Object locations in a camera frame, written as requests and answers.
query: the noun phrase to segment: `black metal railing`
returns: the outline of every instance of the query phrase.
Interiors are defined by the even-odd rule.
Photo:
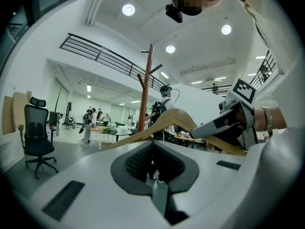
[[[142,78],[145,77],[145,70],[141,67],[120,56],[119,54],[78,35],[68,33],[67,38],[62,43],[60,48],[99,62],[125,75],[128,75],[137,81],[139,80],[137,74],[140,74]],[[159,81],[154,76],[150,76],[149,86],[151,88],[160,91],[160,88],[164,85],[164,83]]]
[[[232,85],[208,87],[208,88],[202,88],[201,90],[205,90],[206,92],[213,93],[221,97],[226,97],[231,86]]]
[[[250,84],[254,88],[259,88],[269,78],[272,72],[277,68],[276,62],[270,51],[268,50],[265,59]]]

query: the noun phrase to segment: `wooden board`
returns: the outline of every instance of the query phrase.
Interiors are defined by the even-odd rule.
[[[13,98],[4,97],[2,110],[2,132],[3,135],[15,132],[13,123]]]
[[[14,130],[18,129],[19,125],[23,125],[23,133],[25,134],[25,115],[24,115],[24,106],[29,104],[29,95],[23,94],[20,92],[14,92],[13,95],[13,123]]]

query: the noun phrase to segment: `wooden pole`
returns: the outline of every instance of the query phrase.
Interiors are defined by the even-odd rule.
[[[141,100],[138,132],[141,132],[141,131],[144,130],[145,113],[146,113],[148,88],[149,88],[149,77],[150,77],[149,73],[152,69],[153,50],[154,50],[154,44],[152,43],[150,45],[150,48],[149,48],[148,59],[147,59],[147,64],[146,64],[146,72],[145,72],[145,78],[144,78],[144,87],[145,88],[142,91],[142,100]]]

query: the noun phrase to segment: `black bag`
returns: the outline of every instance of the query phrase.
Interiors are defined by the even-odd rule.
[[[159,117],[166,111],[165,104],[168,101],[171,101],[171,99],[166,99],[163,103],[156,102],[152,106],[152,113],[156,113],[156,115],[151,118],[151,125],[153,125],[159,119]]]

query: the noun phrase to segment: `black mesh chair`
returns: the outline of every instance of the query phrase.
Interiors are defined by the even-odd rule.
[[[69,127],[69,129],[70,129],[70,126],[73,125],[73,121],[71,121],[71,120],[68,118],[68,116],[66,116],[66,117],[65,117],[65,122],[66,122],[66,129],[67,129],[67,127]]]
[[[58,169],[47,163],[47,160],[53,159],[56,162],[55,157],[43,157],[54,151],[53,147],[53,131],[56,131],[54,127],[51,129],[51,142],[48,140],[46,125],[49,111],[47,109],[41,108],[46,106],[46,101],[39,100],[34,97],[30,99],[32,105],[25,105],[24,114],[25,114],[25,125],[26,131],[24,135],[24,149],[26,154],[30,156],[37,156],[38,158],[25,161],[26,167],[28,163],[37,163],[35,168],[34,176],[36,179],[39,179],[37,176],[38,169],[40,165],[45,164],[58,173]],[[19,130],[22,134],[23,125],[20,125]]]

